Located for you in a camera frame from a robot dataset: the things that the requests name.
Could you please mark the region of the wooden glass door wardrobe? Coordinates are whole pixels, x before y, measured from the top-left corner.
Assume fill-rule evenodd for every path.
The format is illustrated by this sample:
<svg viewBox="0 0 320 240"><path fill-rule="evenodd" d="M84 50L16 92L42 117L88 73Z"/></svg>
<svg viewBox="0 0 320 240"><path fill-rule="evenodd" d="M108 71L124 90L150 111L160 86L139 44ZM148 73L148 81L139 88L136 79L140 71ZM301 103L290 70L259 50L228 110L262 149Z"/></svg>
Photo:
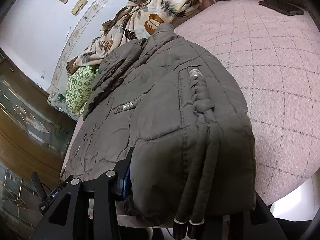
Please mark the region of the wooden glass door wardrobe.
<svg viewBox="0 0 320 240"><path fill-rule="evenodd" d="M75 121L47 103L48 93L1 52L1 239L28 239L40 222L40 199L58 185Z"/></svg>

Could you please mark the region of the beige leaf print blanket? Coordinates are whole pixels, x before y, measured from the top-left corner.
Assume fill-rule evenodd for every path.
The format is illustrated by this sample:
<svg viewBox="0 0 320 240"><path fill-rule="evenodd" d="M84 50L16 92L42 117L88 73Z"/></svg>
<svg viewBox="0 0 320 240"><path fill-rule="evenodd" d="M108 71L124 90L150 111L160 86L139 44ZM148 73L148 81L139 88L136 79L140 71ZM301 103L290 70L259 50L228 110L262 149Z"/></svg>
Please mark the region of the beige leaf print blanket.
<svg viewBox="0 0 320 240"><path fill-rule="evenodd" d="M101 35L67 63L72 75L80 67L101 64L110 51L131 40L150 37L162 23L188 17L203 0L128 0L115 17L101 25Z"/></svg>

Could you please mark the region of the black smartphone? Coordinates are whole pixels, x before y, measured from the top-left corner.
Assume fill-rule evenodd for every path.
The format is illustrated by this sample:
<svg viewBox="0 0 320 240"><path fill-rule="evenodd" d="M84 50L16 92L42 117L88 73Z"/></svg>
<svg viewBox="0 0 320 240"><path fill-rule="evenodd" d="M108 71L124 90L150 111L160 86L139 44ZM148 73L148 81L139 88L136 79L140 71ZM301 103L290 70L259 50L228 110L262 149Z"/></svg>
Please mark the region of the black smartphone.
<svg viewBox="0 0 320 240"><path fill-rule="evenodd" d="M304 10L290 3L279 0L263 0L258 2L259 5L272 9L287 16L304 15Z"/></svg>

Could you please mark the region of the pink quilted bed sheet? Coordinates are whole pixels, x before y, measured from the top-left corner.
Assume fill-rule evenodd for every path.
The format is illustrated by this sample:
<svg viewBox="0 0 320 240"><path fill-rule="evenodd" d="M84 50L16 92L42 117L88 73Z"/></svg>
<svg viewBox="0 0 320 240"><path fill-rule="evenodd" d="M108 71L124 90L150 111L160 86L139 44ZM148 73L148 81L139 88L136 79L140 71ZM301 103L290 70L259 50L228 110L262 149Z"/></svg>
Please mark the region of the pink quilted bed sheet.
<svg viewBox="0 0 320 240"><path fill-rule="evenodd" d="M255 193L272 204L319 169L319 30L256 0L218 2L174 28L237 82L254 135Z"/></svg>

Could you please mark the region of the green white patterned pillow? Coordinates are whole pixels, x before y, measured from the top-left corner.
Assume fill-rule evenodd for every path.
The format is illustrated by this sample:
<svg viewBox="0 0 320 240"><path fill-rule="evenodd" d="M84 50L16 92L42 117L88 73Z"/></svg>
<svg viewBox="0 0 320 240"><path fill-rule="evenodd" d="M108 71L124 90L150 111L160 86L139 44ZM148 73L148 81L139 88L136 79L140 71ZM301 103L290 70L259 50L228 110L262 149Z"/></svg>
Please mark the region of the green white patterned pillow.
<svg viewBox="0 0 320 240"><path fill-rule="evenodd" d="M75 116L80 116L84 111L98 69L99 65L84 66L78 68L73 75L68 75L66 106Z"/></svg>

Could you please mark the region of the grey hooded puffer jacket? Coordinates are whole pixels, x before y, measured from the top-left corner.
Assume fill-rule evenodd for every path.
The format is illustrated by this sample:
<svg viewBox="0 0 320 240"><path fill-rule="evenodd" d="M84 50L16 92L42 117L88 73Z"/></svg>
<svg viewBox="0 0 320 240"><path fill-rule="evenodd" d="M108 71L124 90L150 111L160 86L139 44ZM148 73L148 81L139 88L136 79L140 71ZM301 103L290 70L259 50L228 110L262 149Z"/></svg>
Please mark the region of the grey hooded puffer jacket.
<svg viewBox="0 0 320 240"><path fill-rule="evenodd" d="M123 226L203 225L251 210L247 112L220 61L162 23L102 61L63 176L96 179L130 154L131 193L117 204Z"/></svg>

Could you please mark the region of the beige wall switch plate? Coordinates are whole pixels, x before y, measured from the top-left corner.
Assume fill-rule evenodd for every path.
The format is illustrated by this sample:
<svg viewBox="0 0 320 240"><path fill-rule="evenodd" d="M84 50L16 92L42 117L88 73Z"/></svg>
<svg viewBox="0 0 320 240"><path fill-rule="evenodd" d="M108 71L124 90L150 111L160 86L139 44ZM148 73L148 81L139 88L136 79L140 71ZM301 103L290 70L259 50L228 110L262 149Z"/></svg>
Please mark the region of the beige wall switch plate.
<svg viewBox="0 0 320 240"><path fill-rule="evenodd" d="M82 10L85 7L87 2L88 2L87 0L78 0L76 5L71 10L71 14L74 16L77 16L80 10Z"/></svg>

